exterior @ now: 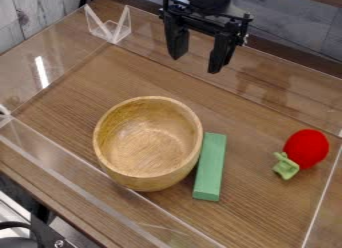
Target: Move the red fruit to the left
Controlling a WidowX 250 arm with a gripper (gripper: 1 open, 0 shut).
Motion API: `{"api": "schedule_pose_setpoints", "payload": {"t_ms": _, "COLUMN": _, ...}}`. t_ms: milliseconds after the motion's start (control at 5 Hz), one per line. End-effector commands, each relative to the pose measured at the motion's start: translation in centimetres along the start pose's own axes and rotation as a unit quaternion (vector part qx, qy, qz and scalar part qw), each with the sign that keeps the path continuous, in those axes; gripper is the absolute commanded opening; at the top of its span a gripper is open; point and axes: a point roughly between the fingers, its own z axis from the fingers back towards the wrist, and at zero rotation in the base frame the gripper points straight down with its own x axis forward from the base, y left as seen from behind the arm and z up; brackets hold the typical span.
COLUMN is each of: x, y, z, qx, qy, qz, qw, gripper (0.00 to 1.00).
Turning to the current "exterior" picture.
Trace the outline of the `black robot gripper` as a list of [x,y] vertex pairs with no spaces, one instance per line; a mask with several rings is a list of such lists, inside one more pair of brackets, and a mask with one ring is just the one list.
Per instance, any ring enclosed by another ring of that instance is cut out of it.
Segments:
[[174,60],[188,51],[190,32],[182,20],[165,13],[180,17],[199,32],[214,35],[226,31],[215,35],[208,61],[208,72],[219,73],[230,63],[236,45],[246,43],[252,14],[235,6],[232,0],[163,0],[160,16],[164,16],[167,49]]

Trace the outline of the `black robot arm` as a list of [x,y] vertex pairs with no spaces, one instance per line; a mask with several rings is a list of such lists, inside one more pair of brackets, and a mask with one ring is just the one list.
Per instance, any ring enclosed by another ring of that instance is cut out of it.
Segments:
[[214,37],[207,68],[211,74],[230,63],[236,47],[247,43],[248,25],[254,20],[232,0],[163,0],[159,18],[174,60],[188,52],[191,30]]

